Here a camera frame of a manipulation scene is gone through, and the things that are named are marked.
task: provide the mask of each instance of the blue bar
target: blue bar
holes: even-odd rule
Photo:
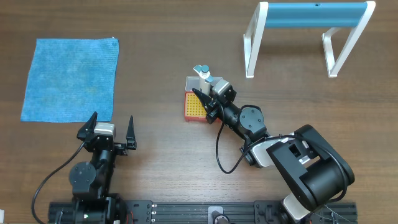
[[[269,3],[266,28],[356,27],[368,4]]]

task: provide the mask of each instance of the yellow grid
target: yellow grid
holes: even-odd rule
[[[185,115],[206,118],[206,111],[194,93],[187,93],[185,95]]]

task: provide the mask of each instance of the brown table surface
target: brown table surface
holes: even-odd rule
[[[345,201],[358,204],[360,223],[396,223],[398,194],[398,1],[376,10],[338,78],[328,78],[326,29],[267,29],[254,79],[245,79],[243,33],[258,1],[2,1],[0,7],[0,209],[5,222],[32,223],[32,196],[41,181],[75,152],[82,123],[22,123],[21,109],[38,38],[119,39],[112,123],[125,141],[134,116],[138,149],[117,158],[112,192],[155,202],[280,200],[290,190],[275,168],[245,162],[231,175],[215,160],[219,124],[183,117],[186,76],[208,64],[231,82],[236,105],[262,108],[271,134],[311,124],[343,156],[356,181]],[[333,37],[335,51],[348,31]],[[226,168],[241,140],[225,129]],[[69,201],[71,167],[42,189],[36,209]]]

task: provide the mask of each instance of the blue towel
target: blue towel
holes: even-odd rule
[[[119,40],[37,39],[21,121],[110,121]]]

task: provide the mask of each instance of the blue and white rack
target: blue and white rack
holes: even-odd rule
[[[331,28],[322,34],[329,77],[337,77],[349,53],[372,16],[374,1],[357,3],[268,3],[260,2],[243,35],[246,78],[254,78],[264,28]],[[331,36],[341,28],[352,28],[335,61]]]

